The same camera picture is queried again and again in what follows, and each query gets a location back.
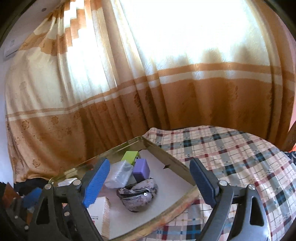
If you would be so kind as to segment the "lime green toy brick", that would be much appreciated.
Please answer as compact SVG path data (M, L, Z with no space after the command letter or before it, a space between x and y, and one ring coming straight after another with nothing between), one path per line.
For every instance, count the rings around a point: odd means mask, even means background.
M126 151L123 157L121 158L122 161L126 161L133 166L137 159L140 159L140 154L138 151Z

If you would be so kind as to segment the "white red printed box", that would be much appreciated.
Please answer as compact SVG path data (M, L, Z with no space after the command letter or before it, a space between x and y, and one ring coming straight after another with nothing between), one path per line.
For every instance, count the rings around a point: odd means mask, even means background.
M110 238L110 202L107 197L97 197L88 207L89 215L104 240Z

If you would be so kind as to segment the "plaid tablecloth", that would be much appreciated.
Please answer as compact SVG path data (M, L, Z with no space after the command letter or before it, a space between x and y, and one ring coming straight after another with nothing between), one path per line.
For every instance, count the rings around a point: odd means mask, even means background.
M295 220L295 164L270 142L242 131L196 126L174 131L151 128L144 137L184 165L198 158L218 179L253 184L261 197L270 240L281 240Z

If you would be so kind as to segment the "clear plastic box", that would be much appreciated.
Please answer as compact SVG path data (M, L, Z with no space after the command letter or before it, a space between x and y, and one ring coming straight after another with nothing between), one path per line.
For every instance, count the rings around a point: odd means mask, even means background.
M124 161L119 161L111 165L110 172L104 182L109 189L123 188L127 185L132 174L133 165Z

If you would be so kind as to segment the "gold metal tray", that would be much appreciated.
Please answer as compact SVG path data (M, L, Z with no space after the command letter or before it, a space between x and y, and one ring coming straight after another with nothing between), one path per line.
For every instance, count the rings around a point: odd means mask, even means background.
M133 138L88 161L55 176L49 183L72 177L81 179L101 158L112 164L121 160L126 151L138 151L147 160L150 176L158 185L158 193L147 210L133 213L128 211L116 192L102 188L99 195L110 202L109 240L138 240L158 230L187 209L199 196L199 191L189 168L144 137Z

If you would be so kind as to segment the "grey floral pouch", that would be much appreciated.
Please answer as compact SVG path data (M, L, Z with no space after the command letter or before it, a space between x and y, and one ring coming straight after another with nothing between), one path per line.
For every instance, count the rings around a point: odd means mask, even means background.
M146 210L157 193L158 185L153 178L116 190L116 195L130 212Z

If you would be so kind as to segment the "navy leaf pattern cushion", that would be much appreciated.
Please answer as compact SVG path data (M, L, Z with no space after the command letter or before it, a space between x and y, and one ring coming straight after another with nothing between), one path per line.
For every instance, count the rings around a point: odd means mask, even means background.
M296 151L287 152L286 155L292 160L292 162L296 165Z

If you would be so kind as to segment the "purple toy brick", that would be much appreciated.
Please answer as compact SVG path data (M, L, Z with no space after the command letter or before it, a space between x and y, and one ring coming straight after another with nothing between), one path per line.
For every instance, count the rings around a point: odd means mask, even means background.
M146 159L136 159L133 172L132 172L137 183L147 180L150 175L150 168Z

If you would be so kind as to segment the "beige orange curtain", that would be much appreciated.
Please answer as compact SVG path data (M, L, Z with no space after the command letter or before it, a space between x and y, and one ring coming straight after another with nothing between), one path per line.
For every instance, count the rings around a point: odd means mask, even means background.
M294 96L295 40L263 1L63 1L6 73L13 179L50 179L150 128L281 147Z

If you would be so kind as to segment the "white wall air conditioner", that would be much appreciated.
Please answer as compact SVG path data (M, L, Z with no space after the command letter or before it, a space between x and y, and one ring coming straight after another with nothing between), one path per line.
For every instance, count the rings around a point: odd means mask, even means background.
M20 49L23 44L23 40L12 39L4 47L4 61L15 56L16 52Z

